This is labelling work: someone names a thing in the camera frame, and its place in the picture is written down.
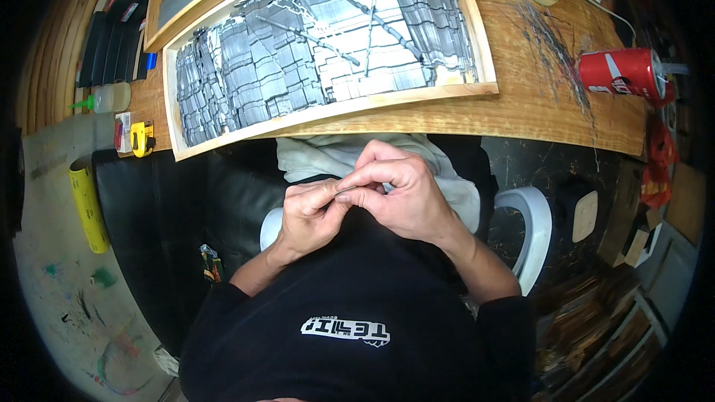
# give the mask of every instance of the green nozzle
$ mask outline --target green nozzle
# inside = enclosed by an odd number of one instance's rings
[[[86,100],[80,101],[79,103],[70,104],[68,108],[87,108],[89,110],[94,109],[94,95],[90,95]]]

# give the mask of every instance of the layered metal pieces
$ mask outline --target layered metal pieces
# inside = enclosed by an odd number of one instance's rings
[[[476,80],[456,0],[245,0],[177,56],[189,146],[316,105]]]

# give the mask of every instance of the black leather couch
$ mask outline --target black leather couch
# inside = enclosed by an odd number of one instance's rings
[[[482,198],[478,236],[486,239],[496,181],[480,138],[430,135]],[[169,353],[182,344],[210,288],[199,246],[220,255],[230,276],[260,252],[265,215],[289,186],[275,139],[246,140],[175,162],[171,151],[120,159],[92,157],[99,203],[121,272],[144,317]]]

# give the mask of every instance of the artwork in frame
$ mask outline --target artwork in frame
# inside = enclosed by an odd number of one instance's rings
[[[226,0],[163,60],[177,160],[344,113],[498,93],[475,0]]]

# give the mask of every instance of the wire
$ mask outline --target wire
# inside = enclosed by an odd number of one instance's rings
[[[594,0],[585,0],[586,2],[592,4],[593,6],[597,7],[598,9],[605,11],[606,13],[612,15],[616,19],[620,19],[621,21],[625,22],[626,25],[628,25],[628,28],[630,28],[630,31],[633,33],[633,40],[630,41],[630,46],[633,47],[636,45],[636,29],[633,28],[633,26],[628,22],[627,20],[623,19],[621,16],[618,14],[615,14],[613,11],[607,10],[601,5],[597,4]]]

